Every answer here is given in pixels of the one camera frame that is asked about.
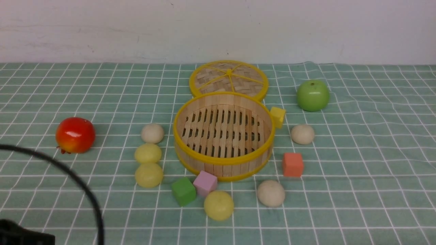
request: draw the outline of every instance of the toy apple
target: toy apple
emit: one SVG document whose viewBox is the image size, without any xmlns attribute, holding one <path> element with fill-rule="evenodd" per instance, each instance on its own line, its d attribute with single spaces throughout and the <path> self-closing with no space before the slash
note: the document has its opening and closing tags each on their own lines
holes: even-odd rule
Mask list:
<svg viewBox="0 0 436 245">
<path fill-rule="evenodd" d="M 63 120 L 56 129 L 56 142 L 61 153 L 84 153 L 95 140 L 92 123 L 80 117 L 69 117 Z"/>
<path fill-rule="evenodd" d="M 330 100 L 330 91 L 321 80 L 308 80 L 303 82 L 297 90 L 298 106 L 308 112 L 316 112 L 327 106 Z"/>
</svg>

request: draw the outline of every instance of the green cube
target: green cube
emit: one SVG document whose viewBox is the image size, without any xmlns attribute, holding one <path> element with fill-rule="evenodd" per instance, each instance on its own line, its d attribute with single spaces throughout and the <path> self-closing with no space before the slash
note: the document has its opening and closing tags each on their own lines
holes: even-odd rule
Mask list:
<svg viewBox="0 0 436 245">
<path fill-rule="evenodd" d="M 195 186 L 188 177 L 183 177 L 171 185 L 172 193 L 181 207 L 188 205 L 197 197 Z"/>
</svg>

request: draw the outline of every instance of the yellow ball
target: yellow ball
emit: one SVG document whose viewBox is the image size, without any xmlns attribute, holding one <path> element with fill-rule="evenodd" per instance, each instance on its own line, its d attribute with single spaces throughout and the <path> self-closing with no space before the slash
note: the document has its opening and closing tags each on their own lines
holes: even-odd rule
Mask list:
<svg viewBox="0 0 436 245">
<path fill-rule="evenodd" d="M 232 216 L 235 204 L 225 191 L 213 191 L 204 200 L 204 211 L 209 218 L 223 221 Z"/>
<path fill-rule="evenodd" d="M 141 164 L 135 172 L 135 180 L 143 188 L 153 188 L 164 178 L 164 172 L 157 163 Z"/>
<path fill-rule="evenodd" d="M 135 151 L 135 160 L 138 163 L 157 163 L 162 157 L 162 150 L 155 144 L 145 143 Z"/>
</svg>

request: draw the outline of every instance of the pink cube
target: pink cube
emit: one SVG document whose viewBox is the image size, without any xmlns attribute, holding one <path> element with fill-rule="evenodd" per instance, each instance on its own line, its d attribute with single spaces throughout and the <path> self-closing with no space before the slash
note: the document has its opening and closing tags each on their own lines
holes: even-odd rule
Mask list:
<svg viewBox="0 0 436 245">
<path fill-rule="evenodd" d="M 205 171 L 201 171 L 194 180 L 194 186 L 195 189 L 197 189 L 197 194 L 202 197 L 205 197 L 211 191 L 214 191 L 217 187 L 217 184 L 217 177 Z"/>
</svg>

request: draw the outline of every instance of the orange cube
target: orange cube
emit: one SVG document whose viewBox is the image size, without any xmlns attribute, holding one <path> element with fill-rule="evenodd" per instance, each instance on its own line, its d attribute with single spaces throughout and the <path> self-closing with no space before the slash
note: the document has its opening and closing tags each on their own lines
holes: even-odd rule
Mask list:
<svg viewBox="0 0 436 245">
<path fill-rule="evenodd" d="M 300 153 L 287 152 L 283 155 L 283 176 L 301 177 L 304 170 L 303 157 Z"/>
</svg>

